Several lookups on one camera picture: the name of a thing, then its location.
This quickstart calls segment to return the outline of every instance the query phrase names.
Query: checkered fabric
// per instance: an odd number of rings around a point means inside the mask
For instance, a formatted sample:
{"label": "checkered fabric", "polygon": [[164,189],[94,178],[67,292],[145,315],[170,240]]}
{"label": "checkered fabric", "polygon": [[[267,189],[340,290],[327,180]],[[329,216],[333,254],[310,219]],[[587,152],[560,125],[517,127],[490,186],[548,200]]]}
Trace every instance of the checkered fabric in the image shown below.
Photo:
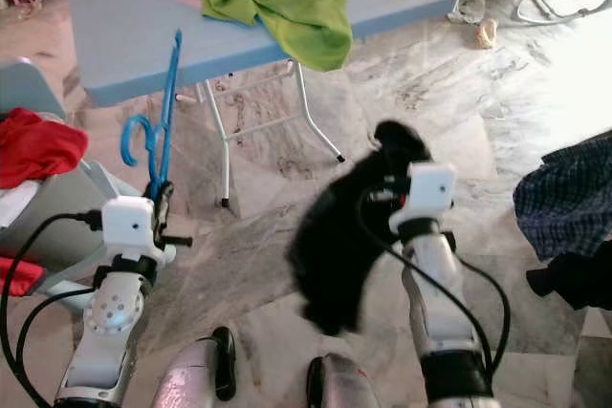
{"label": "checkered fabric", "polygon": [[542,160],[514,190],[518,227],[541,261],[592,256],[612,229],[612,132]]}

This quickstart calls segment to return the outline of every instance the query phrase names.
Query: gray chair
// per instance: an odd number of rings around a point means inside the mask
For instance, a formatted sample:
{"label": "gray chair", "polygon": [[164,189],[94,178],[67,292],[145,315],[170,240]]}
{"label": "gray chair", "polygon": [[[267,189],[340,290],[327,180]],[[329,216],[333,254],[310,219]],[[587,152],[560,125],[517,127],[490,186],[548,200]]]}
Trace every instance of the gray chair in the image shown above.
{"label": "gray chair", "polygon": [[[0,113],[15,107],[66,118],[43,75],[23,57],[0,61]],[[49,177],[19,217],[8,228],[0,229],[0,256],[11,257],[51,215],[100,208],[119,194],[140,195],[94,161],[82,161],[71,172]],[[59,221],[42,233],[26,260],[47,270],[40,287],[45,291],[60,281],[91,275],[105,256],[99,232],[78,222]]]}

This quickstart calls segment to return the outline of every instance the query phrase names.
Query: green cloth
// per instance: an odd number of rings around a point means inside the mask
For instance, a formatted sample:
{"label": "green cloth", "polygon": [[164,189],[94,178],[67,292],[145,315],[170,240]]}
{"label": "green cloth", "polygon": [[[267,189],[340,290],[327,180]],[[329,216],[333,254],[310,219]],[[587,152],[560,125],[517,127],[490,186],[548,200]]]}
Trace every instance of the green cloth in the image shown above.
{"label": "green cloth", "polygon": [[204,0],[203,14],[248,25],[259,16],[285,53],[319,71],[338,69],[351,49],[346,0]]}

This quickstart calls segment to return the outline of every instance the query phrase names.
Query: black cable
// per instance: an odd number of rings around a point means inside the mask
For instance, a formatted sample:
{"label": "black cable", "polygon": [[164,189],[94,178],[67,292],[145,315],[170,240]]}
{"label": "black cable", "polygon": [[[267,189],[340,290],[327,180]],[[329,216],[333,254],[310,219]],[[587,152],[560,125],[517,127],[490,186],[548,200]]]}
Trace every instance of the black cable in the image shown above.
{"label": "black cable", "polygon": [[23,352],[24,352],[24,347],[26,344],[26,337],[28,335],[28,330],[30,329],[30,325],[35,320],[35,318],[38,316],[38,314],[55,301],[62,300],[64,298],[69,298],[71,296],[78,296],[78,295],[84,295],[86,293],[93,293],[94,291],[96,291],[96,289],[93,289],[93,288],[65,291],[63,293],[59,293],[57,295],[50,296],[46,300],[40,302],[38,306],[36,306],[32,310],[32,312],[30,312],[30,315],[28,315],[28,318],[21,326],[21,332],[19,332],[19,338],[17,339],[17,349],[15,351],[15,359],[17,361],[17,365],[19,366],[19,369],[23,372],[23,374],[26,373],[26,369],[23,364]]}
{"label": "black cable", "polygon": [[361,214],[361,208],[363,206],[363,202],[365,201],[365,197],[369,193],[371,193],[372,191],[380,187],[381,185],[370,186],[361,192],[360,198],[358,199],[357,206],[356,206],[356,217],[357,217],[358,225],[361,227],[361,230],[365,233],[365,235],[372,241],[372,243],[374,243],[380,249],[389,253],[389,255],[400,260],[410,269],[416,271],[423,279],[428,281],[429,284],[431,284],[433,287],[435,287],[441,293],[443,293],[467,317],[467,319],[470,321],[470,323],[474,327],[474,330],[476,331],[476,334],[478,335],[478,339],[480,340],[480,344],[482,346],[482,351],[483,351],[483,356],[485,359],[485,362],[484,362],[485,372],[487,373],[487,376],[489,380],[491,381],[493,373],[494,373],[493,364],[492,364],[492,356],[491,356],[491,346],[489,345],[489,340],[487,338],[487,335],[485,334],[485,331],[480,325],[480,322],[478,322],[478,319],[476,319],[476,317],[474,317],[474,315],[470,312],[470,310],[468,310],[468,308],[455,295],[453,295],[446,287],[444,287],[442,284],[440,284],[438,281],[436,281],[433,277],[431,277],[429,274],[424,272],[422,269],[417,267],[415,264],[413,264],[409,260],[406,260],[392,246],[385,243],[376,234],[374,234],[372,230],[365,224],[365,221],[363,220],[363,216]]}
{"label": "black cable", "polygon": [[499,335],[499,341],[497,343],[497,351],[495,352],[495,357],[493,358],[493,363],[492,363],[492,371],[495,373],[497,368],[499,368],[499,364],[501,363],[502,357],[504,356],[504,352],[506,351],[506,345],[508,344],[508,337],[510,336],[510,317],[511,317],[510,301],[508,300],[508,296],[506,295],[506,292],[501,288],[501,286],[497,283],[497,281],[495,281],[495,279],[493,279],[493,277],[490,274],[466,262],[463,258],[461,258],[456,253],[455,253],[455,257],[457,257],[459,262],[461,262],[461,264],[464,267],[480,275],[485,280],[489,281],[493,285],[495,290],[497,290],[497,293],[499,294],[499,298],[501,299],[502,308],[504,310],[504,320],[503,320],[503,325],[501,329],[501,334]]}
{"label": "black cable", "polygon": [[47,226],[49,226],[53,222],[56,222],[58,220],[64,220],[64,219],[79,220],[79,221],[87,222],[91,226],[93,224],[91,220],[92,219],[95,220],[97,217],[98,215],[95,215],[92,212],[88,212],[86,214],[63,213],[63,214],[55,214],[49,217],[48,219],[44,220],[38,226],[38,228],[34,230],[34,232],[28,238],[26,243],[15,254],[12,260],[11,266],[9,267],[9,270],[7,271],[7,275],[4,279],[4,287],[2,288],[2,297],[0,298],[0,341],[2,343],[2,351],[7,360],[7,364],[9,365],[9,368],[11,369],[11,372],[17,378],[19,383],[23,386],[24,390],[28,393],[28,395],[33,400],[33,402],[36,404],[36,406],[40,408],[51,408],[51,405],[40,394],[38,394],[36,389],[32,386],[32,383],[28,379],[28,376],[26,375],[26,373],[22,371],[22,369],[19,368],[19,366],[17,365],[17,362],[14,356],[12,355],[11,343],[9,342],[8,305],[9,305],[9,294],[11,292],[12,278],[14,277],[15,272],[17,271],[17,266],[19,265],[19,262],[21,262],[23,257],[26,255],[26,253],[30,249],[30,247],[32,247],[32,244],[34,243],[34,241],[36,241],[38,236],[40,236],[40,233],[42,233],[47,228]]}

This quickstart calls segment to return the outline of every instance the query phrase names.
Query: red cloth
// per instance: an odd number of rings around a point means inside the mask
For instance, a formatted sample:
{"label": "red cloth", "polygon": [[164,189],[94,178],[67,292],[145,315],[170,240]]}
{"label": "red cloth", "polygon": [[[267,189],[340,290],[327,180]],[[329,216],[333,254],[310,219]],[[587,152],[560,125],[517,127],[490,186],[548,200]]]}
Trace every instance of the red cloth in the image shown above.
{"label": "red cloth", "polygon": [[0,188],[72,171],[87,149],[87,134],[26,109],[0,123]]}
{"label": "red cloth", "polygon": [[[7,272],[11,267],[12,258],[0,257],[0,289],[4,288]],[[12,277],[10,296],[24,296],[28,294],[45,275],[45,269],[34,263],[19,262],[17,271]]]}

